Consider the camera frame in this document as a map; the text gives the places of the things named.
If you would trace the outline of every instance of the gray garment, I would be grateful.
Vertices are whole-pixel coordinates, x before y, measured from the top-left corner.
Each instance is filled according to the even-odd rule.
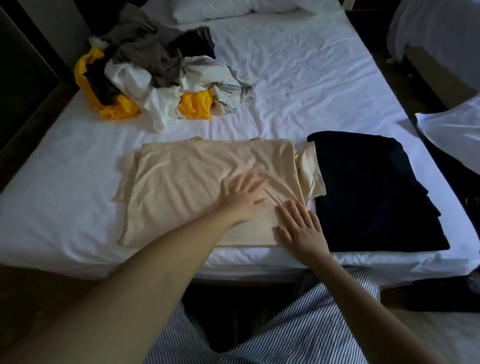
[[[378,286],[365,269],[346,270],[380,299]],[[299,294],[258,334],[224,353],[209,348],[180,303],[144,364],[367,364],[340,309],[313,273],[303,279]]]
[[[213,45],[210,32],[205,27],[192,30]],[[119,15],[118,24],[102,38],[118,47],[114,63],[132,63],[149,71],[153,87],[170,87],[180,83],[182,54],[170,43],[183,31],[165,26],[147,16],[139,7],[126,3]]]

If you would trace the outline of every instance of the folded t-shirt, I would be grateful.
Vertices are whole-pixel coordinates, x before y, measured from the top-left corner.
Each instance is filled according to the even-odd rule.
[[[116,200],[128,204],[120,245],[144,247],[158,236],[207,213],[218,201],[221,181],[249,170],[268,179],[264,197],[273,205],[289,199],[305,205],[325,194],[315,144],[297,154],[292,141],[255,138],[216,141],[193,138],[144,144],[125,159]],[[218,245],[277,245],[273,206],[252,221],[230,228]]]

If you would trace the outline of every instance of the striped pants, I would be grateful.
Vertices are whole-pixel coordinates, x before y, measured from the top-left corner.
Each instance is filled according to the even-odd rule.
[[[346,269],[379,299],[378,286],[364,269]],[[225,353],[209,348],[180,303],[144,364],[367,363],[338,306],[314,274],[304,277],[299,294],[258,334]]]

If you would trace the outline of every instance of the white bed sheet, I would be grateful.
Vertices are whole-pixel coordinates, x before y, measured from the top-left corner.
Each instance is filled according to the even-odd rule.
[[[218,58],[249,75],[254,99],[233,114],[181,121],[158,134],[145,115],[101,120],[79,92],[0,195],[1,263],[94,279],[133,254],[116,244],[124,206],[111,199],[123,157],[142,143],[197,135],[301,142],[339,130],[403,145],[451,245],[430,253],[334,254],[340,263],[370,267],[381,284],[467,274],[480,264],[472,224],[336,0],[319,15],[250,14],[208,25]],[[282,247],[223,247],[198,277],[289,280],[303,269]]]
[[[423,47],[464,84],[480,92],[480,0],[403,0],[387,37],[397,60]]]

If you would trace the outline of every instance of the floor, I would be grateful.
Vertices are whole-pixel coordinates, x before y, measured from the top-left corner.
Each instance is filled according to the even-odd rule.
[[[383,52],[372,55],[411,120],[415,112],[443,110],[440,101],[408,64],[388,63],[388,56]],[[48,272],[0,266],[0,351],[53,318],[97,284]],[[285,307],[292,289],[293,284],[264,287],[191,285],[183,301],[203,326],[212,349],[222,352],[245,341]],[[385,290],[382,303],[387,307],[410,307],[415,292],[418,293],[406,288]]]

